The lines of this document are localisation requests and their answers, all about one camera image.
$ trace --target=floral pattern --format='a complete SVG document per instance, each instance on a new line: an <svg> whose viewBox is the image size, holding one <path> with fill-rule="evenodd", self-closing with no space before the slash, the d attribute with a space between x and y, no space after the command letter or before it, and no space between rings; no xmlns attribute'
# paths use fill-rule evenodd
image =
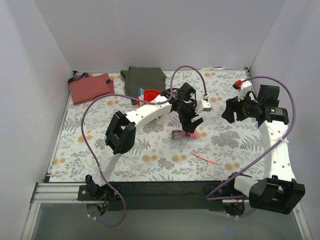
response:
<svg viewBox="0 0 320 240"><path fill-rule="evenodd" d="M166 86L170 87L173 71L165 71ZM192 181L225 180L260 156L263 143L255 120L229 124L221 118L226 100L238 92L232 84L246 78L243 70L202 70L211 112L202 112L203 123L197 128L196 139L171 139L171 131L181 129L176 112L163 115L136 132L134 147L124 154L110 177L111 181ZM115 92L124 94L125 82L119 73L109 74L114 79ZM203 95L203 85L194 71L179 71L173 85L188 82ZM70 100L67 116L60 135L55 159L52 163L50 182L84 182L87 174L93 174L96 162L89 152L81 134L81 118L89 103L73 105ZM96 102L85 118L86 138L99 158L105 146L105 133L113 114L135 110L136 105L122 97L107 97ZM216 161L213 165L190 153L197 153ZM264 162L251 167L246 174L261 179Z"/></svg>

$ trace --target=pink object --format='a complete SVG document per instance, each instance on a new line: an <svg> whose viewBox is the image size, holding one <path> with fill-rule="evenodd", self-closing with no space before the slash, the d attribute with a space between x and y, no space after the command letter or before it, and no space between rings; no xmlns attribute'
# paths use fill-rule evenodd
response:
<svg viewBox="0 0 320 240"><path fill-rule="evenodd" d="M72 101L75 105L93 101L104 94L115 93L114 81L110 79L108 73L99 76L89 74L89 77L83 77L80 80L77 78L80 76L69 83Z"/></svg>
<svg viewBox="0 0 320 240"><path fill-rule="evenodd" d="M182 130L172 130L172 139L195 139L198 136L198 132L194 133L182 131Z"/></svg>
<svg viewBox="0 0 320 240"><path fill-rule="evenodd" d="M198 155L198 154L195 154L195 153L193 153L193 152L192 152L191 154L192 154L193 156L197 157L197 158L206 160L206 161L208 161L209 163L212 163L212 164L214 164L214 165L218 165L218 163L216 163L215 161L212 161L212 160L210 160L210 159L208 159L208 158L205 158L205 157L200 156L200 155Z"/></svg>

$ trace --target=cable clip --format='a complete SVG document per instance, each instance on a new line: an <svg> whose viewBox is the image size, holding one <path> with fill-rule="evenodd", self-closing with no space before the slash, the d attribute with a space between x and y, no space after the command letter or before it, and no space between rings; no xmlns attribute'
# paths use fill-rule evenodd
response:
<svg viewBox="0 0 320 240"><path fill-rule="evenodd" d="M157 102L156 102L156 101L154 102L154 105L156 106L156 108L157 108L157 109L159 109L159 108L160 108L160 106L157 104Z"/></svg>
<svg viewBox="0 0 320 240"><path fill-rule="evenodd" d="M279 137L278 140L280 140L282 143L288 144L289 141L287 139L284 139L282 137Z"/></svg>

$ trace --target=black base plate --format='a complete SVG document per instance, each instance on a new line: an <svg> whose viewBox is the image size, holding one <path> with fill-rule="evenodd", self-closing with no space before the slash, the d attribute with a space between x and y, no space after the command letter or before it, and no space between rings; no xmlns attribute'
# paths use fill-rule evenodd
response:
<svg viewBox="0 0 320 240"><path fill-rule="evenodd" d="M123 196L127 210L207 209L223 211L222 201L208 201L206 195L221 181L110 182ZM107 185L101 187L109 190ZM79 201L96 201L86 185L79 187ZM113 195L108 211L122 211L119 196Z"/></svg>

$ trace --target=red pouch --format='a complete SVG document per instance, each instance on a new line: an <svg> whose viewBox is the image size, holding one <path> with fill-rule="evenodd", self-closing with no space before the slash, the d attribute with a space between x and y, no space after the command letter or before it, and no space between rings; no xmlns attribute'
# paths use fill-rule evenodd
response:
<svg viewBox="0 0 320 240"><path fill-rule="evenodd" d="M69 81L69 88L75 105L90 102L104 94L115 93L114 81L110 80L108 73L99 76L84 73Z"/></svg>

